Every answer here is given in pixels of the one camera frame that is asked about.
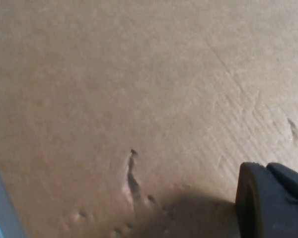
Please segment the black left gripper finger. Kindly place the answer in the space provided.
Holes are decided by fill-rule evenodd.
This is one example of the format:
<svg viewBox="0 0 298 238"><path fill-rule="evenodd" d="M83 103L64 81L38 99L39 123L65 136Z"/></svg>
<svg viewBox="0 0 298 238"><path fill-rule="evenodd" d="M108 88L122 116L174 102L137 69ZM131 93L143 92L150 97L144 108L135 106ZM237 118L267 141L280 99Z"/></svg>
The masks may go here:
<svg viewBox="0 0 298 238"><path fill-rule="evenodd" d="M242 238L298 238L298 173L279 163L242 163L235 210Z"/></svg>

